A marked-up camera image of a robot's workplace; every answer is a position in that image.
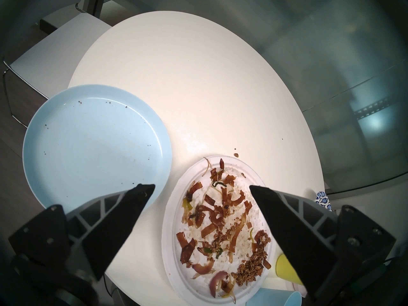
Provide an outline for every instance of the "granola crumbs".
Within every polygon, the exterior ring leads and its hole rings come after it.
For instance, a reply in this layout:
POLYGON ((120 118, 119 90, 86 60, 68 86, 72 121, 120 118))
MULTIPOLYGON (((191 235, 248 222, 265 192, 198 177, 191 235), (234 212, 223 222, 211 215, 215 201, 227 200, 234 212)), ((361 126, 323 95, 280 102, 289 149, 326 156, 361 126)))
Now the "granola crumbs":
POLYGON ((268 237, 268 234, 264 230, 258 231, 256 236, 257 244, 259 244, 261 248, 257 248, 248 261, 240 264, 237 273, 231 273, 231 276, 236 280, 238 286, 242 286, 244 283, 248 285, 248 282, 256 281, 256 276, 262 274, 264 268, 263 261, 268 256, 264 249, 266 244, 270 242, 270 237, 268 237))

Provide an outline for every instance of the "white round table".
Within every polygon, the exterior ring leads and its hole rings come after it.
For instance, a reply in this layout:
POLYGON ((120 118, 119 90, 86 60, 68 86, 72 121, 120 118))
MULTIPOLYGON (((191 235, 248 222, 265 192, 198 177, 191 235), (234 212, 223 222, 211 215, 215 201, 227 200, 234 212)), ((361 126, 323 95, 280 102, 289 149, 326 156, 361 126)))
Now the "white round table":
MULTIPOLYGON (((271 189, 308 198, 324 191, 316 146, 293 96, 262 56, 214 22, 173 11, 124 20, 84 55, 69 87, 80 84, 135 94, 170 136, 167 185, 107 270, 142 306, 186 304, 165 274, 162 221, 177 180, 204 156, 237 153, 271 189)), ((274 276, 264 287, 284 288, 274 276)))

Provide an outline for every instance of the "light blue cup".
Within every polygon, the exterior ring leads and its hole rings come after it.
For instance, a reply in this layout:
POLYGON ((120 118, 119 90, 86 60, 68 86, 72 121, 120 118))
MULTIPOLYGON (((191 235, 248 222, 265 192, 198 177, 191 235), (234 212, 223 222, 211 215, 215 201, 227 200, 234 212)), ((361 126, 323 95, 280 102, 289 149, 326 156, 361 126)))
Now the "light blue cup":
POLYGON ((246 306, 300 306, 302 296, 297 291, 270 290, 260 288, 257 293, 246 302, 246 306))
POLYGON ((135 95, 106 85, 80 85, 46 101, 23 144, 27 182, 44 206, 65 213, 96 197, 155 184, 145 209, 163 190, 171 168, 167 130, 135 95))

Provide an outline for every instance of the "metal frame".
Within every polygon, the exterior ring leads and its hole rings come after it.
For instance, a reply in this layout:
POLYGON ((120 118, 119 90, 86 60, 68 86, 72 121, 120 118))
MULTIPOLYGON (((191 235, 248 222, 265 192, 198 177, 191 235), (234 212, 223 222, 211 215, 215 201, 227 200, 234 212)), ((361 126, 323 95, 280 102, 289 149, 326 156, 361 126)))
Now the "metal frame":
POLYGON ((75 8, 76 8, 78 11, 80 11, 81 13, 86 13, 84 10, 81 10, 81 9, 78 7, 78 3, 75 4, 75 8))
POLYGON ((3 58, 3 63, 6 66, 6 71, 4 71, 3 73, 3 88, 4 88, 4 94, 6 95, 6 100, 7 100, 7 105, 9 106, 9 111, 11 116, 17 120, 20 124, 22 124, 25 128, 28 128, 28 126, 26 124, 24 124, 21 120, 19 120, 14 114, 13 111, 11 110, 11 106, 10 106, 10 101, 9 101, 9 95, 7 94, 7 87, 6 87, 6 73, 11 71, 12 73, 14 73, 20 80, 22 80, 25 84, 27 84, 29 87, 31 87, 35 92, 37 92, 38 94, 40 94, 43 98, 45 98, 46 100, 49 100, 48 97, 46 97, 44 94, 42 94, 40 91, 38 91, 35 87, 33 87, 31 84, 29 84, 26 80, 24 80, 17 72, 15 72, 12 67, 10 67, 8 65, 8 63, 6 62, 6 60, 3 58))

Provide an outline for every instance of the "white chair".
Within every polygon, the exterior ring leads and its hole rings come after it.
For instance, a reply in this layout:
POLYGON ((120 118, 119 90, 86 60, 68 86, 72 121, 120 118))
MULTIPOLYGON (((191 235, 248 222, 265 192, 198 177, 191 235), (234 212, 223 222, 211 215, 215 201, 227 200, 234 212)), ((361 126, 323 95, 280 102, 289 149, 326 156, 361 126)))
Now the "white chair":
POLYGON ((81 13, 33 46, 12 64, 5 59, 4 92, 12 117, 5 76, 14 73, 45 99, 68 88, 69 81, 90 46, 111 26, 78 9, 81 13))

